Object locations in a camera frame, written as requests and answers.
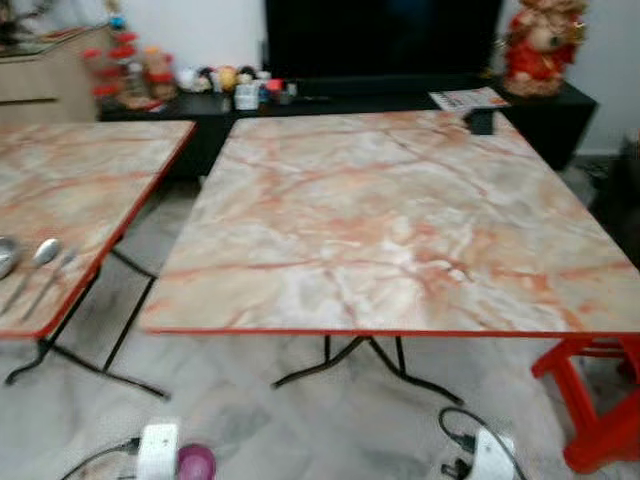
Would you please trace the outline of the purple plastic cup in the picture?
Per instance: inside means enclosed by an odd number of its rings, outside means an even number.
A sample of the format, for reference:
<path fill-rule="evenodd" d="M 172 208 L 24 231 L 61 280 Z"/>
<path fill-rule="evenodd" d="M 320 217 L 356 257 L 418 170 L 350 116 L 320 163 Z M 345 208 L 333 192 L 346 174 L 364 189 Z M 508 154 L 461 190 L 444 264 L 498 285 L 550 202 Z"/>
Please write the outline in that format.
<path fill-rule="evenodd" d="M 210 447 L 191 443 L 177 452 L 175 480 L 215 480 L 218 465 Z"/>

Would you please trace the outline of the dark grey sofa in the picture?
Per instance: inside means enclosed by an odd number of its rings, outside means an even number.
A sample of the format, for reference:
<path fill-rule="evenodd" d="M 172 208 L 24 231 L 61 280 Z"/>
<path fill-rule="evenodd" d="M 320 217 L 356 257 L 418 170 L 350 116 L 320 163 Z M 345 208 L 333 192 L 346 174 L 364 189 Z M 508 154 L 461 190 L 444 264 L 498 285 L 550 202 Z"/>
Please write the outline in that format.
<path fill-rule="evenodd" d="M 639 268 L 639 142 L 623 142 L 620 156 L 609 165 L 607 178 L 600 183 L 590 212 L 617 243 L 634 268 Z"/>

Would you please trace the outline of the red plastic stool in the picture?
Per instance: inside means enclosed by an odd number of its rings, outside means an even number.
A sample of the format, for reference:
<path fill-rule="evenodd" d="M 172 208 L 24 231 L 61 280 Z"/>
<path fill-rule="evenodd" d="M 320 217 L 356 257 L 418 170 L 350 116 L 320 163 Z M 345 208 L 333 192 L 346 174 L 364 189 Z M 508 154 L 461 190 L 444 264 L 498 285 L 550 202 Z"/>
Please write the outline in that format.
<path fill-rule="evenodd" d="M 577 474 L 593 474 L 614 462 L 640 461 L 640 392 L 635 390 L 605 413 L 596 412 L 588 387 L 573 365 L 575 357 L 617 358 L 639 375 L 637 333 L 563 339 L 535 361 L 535 378 L 550 374 L 562 394 L 575 436 L 563 449 L 564 463 Z"/>

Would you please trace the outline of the small black box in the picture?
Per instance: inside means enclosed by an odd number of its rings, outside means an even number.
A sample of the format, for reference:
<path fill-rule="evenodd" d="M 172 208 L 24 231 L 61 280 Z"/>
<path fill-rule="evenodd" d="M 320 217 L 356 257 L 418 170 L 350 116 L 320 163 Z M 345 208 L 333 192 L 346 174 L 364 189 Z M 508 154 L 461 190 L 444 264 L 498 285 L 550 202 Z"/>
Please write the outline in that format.
<path fill-rule="evenodd" d="M 472 109 L 463 115 L 467 131 L 475 136 L 494 136 L 499 109 Z"/>

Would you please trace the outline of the red plush doll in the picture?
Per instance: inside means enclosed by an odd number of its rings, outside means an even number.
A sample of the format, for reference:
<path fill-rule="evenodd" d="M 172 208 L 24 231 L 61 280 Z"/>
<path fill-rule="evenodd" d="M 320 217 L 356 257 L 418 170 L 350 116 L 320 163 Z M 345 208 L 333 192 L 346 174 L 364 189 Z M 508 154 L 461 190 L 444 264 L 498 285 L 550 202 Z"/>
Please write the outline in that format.
<path fill-rule="evenodd" d="M 557 96 L 564 72 L 584 44 L 588 0 L 518 0 L 509 22 L 502 87 L 524 99 Z"/>

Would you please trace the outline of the printed paper leaflet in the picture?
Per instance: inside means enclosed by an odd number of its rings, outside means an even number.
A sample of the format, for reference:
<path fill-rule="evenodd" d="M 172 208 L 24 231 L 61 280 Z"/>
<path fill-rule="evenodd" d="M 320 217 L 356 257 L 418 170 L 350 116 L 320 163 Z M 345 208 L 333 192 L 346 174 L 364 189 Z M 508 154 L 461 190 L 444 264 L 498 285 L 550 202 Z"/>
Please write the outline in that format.
<path fill-rule="evenodd" d="M 440 110 L 449 113 L 466 113 L 477 109 L 508 108 L 509 102 L 499 95 L 493 87 L 475 88 L 475 90 L 452 90 L 429 92 L 429 99 Z"/>

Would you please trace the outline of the marble top folding table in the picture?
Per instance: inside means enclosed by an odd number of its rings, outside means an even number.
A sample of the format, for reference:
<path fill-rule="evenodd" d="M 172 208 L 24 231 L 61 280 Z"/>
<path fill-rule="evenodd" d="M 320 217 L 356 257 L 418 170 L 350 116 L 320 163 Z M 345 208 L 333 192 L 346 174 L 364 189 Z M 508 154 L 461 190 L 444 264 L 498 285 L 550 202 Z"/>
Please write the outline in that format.
<path fill-rule="evenodd" d="M 590 340 L 640 333 L 639 271 L 503 115 L 239 119 L 138 324 L 150 334 Z"/>
<path fill-rule="evenodd" d="M 91 122 L 0 125 L 0 236 L 22 244 L 12 274 L 0 282 L 0 307 L 32 269 L 45 239 L 61 251 L 35 271 L 18 301 L 0 315 L 0 340 L 31 340 L 35 356 L 3 379 L 13 387 L 52 355 L 97 378 L 116 381 L 168 401 L 165 390 L 96 365 L 61 346 L 64 330 L 99 282 L 102 265 L 115 259 L 155 283 L 157 276 L 118 251 L 195 128 L 192 122 Z M 61 256 L 77 247 L 31 319 L 22 320 Z"/>

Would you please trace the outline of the black television screen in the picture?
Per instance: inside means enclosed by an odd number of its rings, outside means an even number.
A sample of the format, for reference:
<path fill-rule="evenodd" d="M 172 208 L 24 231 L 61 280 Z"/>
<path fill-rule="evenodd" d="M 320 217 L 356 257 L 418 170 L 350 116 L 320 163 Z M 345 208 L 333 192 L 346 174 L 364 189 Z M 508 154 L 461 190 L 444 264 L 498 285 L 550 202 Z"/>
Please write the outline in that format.
<path fill-rule="evenodd" d="M 479 73 L 504 0 L 262 0 L 265 60 L 285 78 Z"/>

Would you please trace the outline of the small white box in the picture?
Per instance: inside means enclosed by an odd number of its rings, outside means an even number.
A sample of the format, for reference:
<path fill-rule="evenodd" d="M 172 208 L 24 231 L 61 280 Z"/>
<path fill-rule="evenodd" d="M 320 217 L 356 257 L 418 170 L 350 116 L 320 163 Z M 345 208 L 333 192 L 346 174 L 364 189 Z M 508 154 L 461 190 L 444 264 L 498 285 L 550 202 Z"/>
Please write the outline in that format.
<path fill-rule="evenodd" d="M 246 111 L 256 111 L 261 105 L 261 86 L 257 82 L 237 84 L 233 93 L 234 109 L 246 113 Z"/>

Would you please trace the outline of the row of small figurines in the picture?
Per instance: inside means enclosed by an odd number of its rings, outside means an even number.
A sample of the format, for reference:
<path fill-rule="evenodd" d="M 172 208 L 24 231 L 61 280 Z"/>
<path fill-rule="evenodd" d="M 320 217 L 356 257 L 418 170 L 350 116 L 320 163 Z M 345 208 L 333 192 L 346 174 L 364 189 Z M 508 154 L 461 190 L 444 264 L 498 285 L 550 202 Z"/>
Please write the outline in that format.
<path fill-rule="evenodd" d="M 269 70 L 253 67 L 201 67 L 175 70 L 174 81 L 179 90 L 191 93 L 229 93 L 239 84 L 269 81 Z"/>

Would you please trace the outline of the red lidded jars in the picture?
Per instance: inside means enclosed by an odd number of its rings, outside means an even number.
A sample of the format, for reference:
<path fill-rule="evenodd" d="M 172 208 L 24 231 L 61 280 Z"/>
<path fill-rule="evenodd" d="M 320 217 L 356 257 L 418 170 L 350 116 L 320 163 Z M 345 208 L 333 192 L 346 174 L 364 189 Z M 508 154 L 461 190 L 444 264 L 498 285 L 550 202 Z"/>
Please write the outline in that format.
<path fill-rule="evenodd" d="M 141 47 L 118 6 L 108 9 L 109 45 L 83 50 L 92 96 L 101 113 L 154 111 L 178 96 L 173 56 L 160 47 Z"/>

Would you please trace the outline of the steel spoon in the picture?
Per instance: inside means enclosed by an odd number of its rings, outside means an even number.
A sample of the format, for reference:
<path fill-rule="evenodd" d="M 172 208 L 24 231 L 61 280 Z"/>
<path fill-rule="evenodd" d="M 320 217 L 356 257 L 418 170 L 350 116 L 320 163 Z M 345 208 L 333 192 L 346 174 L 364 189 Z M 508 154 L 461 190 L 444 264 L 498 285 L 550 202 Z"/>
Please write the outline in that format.
<path fill-rule="evenodd" d="M 40 269 L 41 266 L 49 264 L 61 251 L 61 241 L 58 238 L 45 239 L 44 242 L 37 247 L 35 255 L 32 257 L 33 265 L 32 269 L 27 271 L 27 274 L 23 275 L 23 278 L 19 280 L 17 288 L 10 294 L 9 300 L 4 303 L 3 307 L 0 307 L 0 315 L 6 314 L 13 307 L 14 303 L 18 301 L 20 293 L 26 289 L 32 276 L 35 275 L 35 271 Z"/>

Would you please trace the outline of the light wooden cabinet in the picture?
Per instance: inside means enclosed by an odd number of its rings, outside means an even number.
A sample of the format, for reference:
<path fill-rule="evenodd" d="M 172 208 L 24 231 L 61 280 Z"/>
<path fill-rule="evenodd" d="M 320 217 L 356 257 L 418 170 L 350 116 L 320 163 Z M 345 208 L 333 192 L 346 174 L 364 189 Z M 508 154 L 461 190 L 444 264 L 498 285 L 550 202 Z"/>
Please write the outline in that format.
<path fill-rule="evenodd" d="M 63 38 L 38 54 L 0 58 L 0 125 L 96 122 L 99 108 L 82 52 L 105 49 L 105 26 Z"/>

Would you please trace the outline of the small steel bowl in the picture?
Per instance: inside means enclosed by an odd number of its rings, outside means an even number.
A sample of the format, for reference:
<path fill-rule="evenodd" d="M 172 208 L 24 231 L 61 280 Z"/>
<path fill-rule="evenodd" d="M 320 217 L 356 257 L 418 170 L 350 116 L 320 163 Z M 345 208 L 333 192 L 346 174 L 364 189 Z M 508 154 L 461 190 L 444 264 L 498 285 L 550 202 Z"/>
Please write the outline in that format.
<path fill-rule="evenodd" d="M 0 236 L 0 282 L 13 273 L 22 256 L 22 244 L 17 239 Z"/>

